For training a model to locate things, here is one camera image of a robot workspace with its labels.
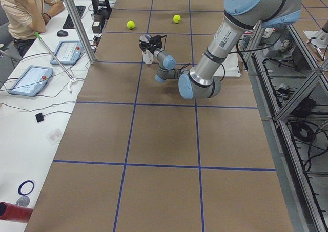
metal rod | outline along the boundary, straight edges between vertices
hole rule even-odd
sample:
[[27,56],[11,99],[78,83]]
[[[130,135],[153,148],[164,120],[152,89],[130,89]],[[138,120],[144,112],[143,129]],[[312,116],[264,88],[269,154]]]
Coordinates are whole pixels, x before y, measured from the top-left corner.
[[[257,22],[257,24],[255,25],[254,32],[251,36],[251,40],[249,41],[245,50],[253,50],[256,47],[258,47],[258,45],[262,39],[262,36],[264,34],[264,31],[265,31],[265,29],[262,28],[261,22],[260,21]],[[251,57],[251,52],[245,52],[245,54],[244,54],[245,62],[248,62],[250,57]]]
[[82,46],[88,56],[90,64],[94,64],[96,57],[91,49],[88,36],[83,27],[80,15],[77,12],[74,0],[64,0],[68,13],[70,14],[72,21],[74,23],[74,28],[76,29],[77,35],[82,43]]
[[42,38],[40,37],[39,33],[36,32],[35,35],[41,41],[41,43],[46,47],[46,49],[50,52],[50,54],[52,55],[52,57],[58,62],[58,64],[61,66],[61,68],[64,70],[64,72],[66,72],[66,74],[68,75],[68,77],[70,79],[73,79],[73,76],[67,71],[67,69],[63,66],[63,64],[60,62],[60,60],[56,57],[56,55],[54,55],[54,53],[48,47],[48,45],[46,45],[46,43],[42,40]]

small black object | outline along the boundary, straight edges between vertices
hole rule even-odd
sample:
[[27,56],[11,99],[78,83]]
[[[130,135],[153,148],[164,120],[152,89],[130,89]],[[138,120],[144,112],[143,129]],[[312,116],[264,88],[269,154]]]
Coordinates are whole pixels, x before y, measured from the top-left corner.
[[57,32],[57,36],[68,36],[68,32],[64,30],[60,30]]
[[[29,192],[23,194],[23,193],[22,193],[22,187],[23,187],[26,183],[32,183],[32,188],[31,188],[31,191],[29,191]],[[18,188],[18,193],[19,193],[20,195],[23,195],[23,196],[28,195],[28,194],[32,193],[32,191],[34,190],[34,187],[35,187],[34,182],[32,182],[31,180],[27,180],[27,181],[23,182],[23,183],[19,186],[19,188]]]
[[42,113],[35,114],[35,118],[36,118],[36,122],[38,122],[38,123],[45,120]]
[[310,142],[316,136],[311,127],[304,122],[291,122],[291,127],[294,136],[297,136],[302,141]]

black keyboard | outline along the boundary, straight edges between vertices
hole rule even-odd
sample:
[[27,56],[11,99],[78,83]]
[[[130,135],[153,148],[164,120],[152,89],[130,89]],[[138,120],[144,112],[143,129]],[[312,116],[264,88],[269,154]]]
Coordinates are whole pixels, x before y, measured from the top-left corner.
[[[76,6],[76,9],[78,11],[78,14],[82,18],[83,13],[86,9],[86,6]],[[73,23],[72,18],[71,18],[70,15],[67,16],[67,18],[65,20],[65,23],[63,25],[63,29],[74,29],[74,23]]]

man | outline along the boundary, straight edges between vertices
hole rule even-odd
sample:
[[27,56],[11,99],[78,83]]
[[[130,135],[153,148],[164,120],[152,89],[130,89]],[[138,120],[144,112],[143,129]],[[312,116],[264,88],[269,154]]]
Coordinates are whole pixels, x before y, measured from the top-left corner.
[[[45,3],[51,8],[46,12]],[[1,0],[9,21],[9,33],[23,57],[33,44],[35,32],[46,31],[46,24],[64,9],[61,0]]]

yellow tennis ball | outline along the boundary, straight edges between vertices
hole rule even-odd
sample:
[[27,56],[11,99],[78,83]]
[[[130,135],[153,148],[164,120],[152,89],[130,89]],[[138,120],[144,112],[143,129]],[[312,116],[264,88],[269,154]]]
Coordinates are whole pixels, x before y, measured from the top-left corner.
[[129,20],[129,21],[127,22],[127,27],[128,27],[130,30],[132,30],[132,29],[134,29],[134,27],[135,27],[135,23],[134,23],[132,20]]
[[179,14],[173,16],[174,23],[179,23],[180,21],[181,21],[181,16]]

